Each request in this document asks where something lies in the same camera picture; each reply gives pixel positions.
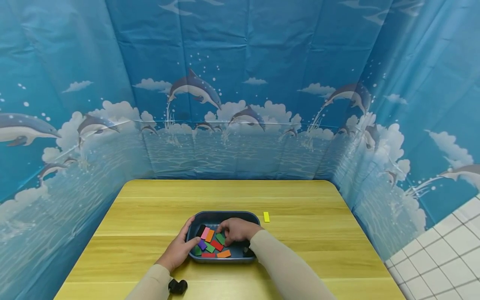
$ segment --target beige sleeve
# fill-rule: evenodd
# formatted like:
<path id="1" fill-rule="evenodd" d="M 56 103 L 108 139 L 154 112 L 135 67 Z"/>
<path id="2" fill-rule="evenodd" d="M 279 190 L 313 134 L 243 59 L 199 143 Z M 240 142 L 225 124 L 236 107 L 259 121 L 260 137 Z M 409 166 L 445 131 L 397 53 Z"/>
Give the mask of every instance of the beige sleeve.
<path id="1" fill-rule="evenodd" d="M 133 288 L 125 300 L 167 300 L 170 272 L 159 264 L 154 264 Z"/>
<path id="2" fill-rule="evenodd" d="M 312 268 L 268 231 L 257 232 L 250 241 L 250 249 L 265 267 L 284 300 L 335 300 Z"/>

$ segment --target ocean-themed backdrop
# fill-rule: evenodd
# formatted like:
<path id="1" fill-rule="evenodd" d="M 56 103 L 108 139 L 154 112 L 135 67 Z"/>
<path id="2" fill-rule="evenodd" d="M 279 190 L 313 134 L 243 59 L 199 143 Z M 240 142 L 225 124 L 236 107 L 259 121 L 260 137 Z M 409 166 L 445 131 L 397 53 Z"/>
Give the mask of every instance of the ocean-themed backdrop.
<path id="1" fill-rule="evenodd" d="M 0 0 L 1 299 L 129 180 L 329 180 L 383 260 L 477 194 L 480 3 Z"/>

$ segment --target small yellow block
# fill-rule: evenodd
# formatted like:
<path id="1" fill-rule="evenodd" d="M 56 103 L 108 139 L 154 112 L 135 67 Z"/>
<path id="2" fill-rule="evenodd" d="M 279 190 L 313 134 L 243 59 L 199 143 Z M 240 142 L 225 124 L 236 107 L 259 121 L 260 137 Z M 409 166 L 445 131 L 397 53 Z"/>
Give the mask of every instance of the small yellow block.
<path id="1" fill-rule="evenodd" d="M 270 216 L 268 215 L 268 212 L 264 212 L 264 220 L 265 223 L 270 223 Z"/>

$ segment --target pink block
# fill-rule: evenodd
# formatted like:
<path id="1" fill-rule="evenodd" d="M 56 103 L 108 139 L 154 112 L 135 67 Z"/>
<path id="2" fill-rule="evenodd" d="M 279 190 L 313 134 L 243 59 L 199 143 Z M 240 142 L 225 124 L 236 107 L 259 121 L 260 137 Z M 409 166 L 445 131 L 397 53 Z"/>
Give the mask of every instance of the pink block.
<path id="1" fill-rule="evenodd" d="M 202 233 L 202 236 L 200 237 L 201 239 L 205 240 L 207 238 L 208 232 L 210 231 L 210 228 L 205 227 L 204 232 Z"/>

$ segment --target left hand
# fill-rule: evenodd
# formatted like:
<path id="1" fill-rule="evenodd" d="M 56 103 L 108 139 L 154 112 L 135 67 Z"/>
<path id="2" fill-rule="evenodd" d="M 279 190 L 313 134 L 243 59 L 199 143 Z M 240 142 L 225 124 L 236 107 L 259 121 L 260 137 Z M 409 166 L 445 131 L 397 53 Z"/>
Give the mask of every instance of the left hand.
<path id="1" fill-rule="evenodd" d="M 188 253 L 200 242 L 199 237 L 195 237 L 188 242 L 185 242 L 187 237 L 188 228 L 192 224 L 195 216 L 191 216 L 183 225 L 180 233 L 170 243 L 165 252 L 157 260 L 156 264 L 164 266 L 170 273 L 175 268 L 179 267 L 187 258 Z"/>

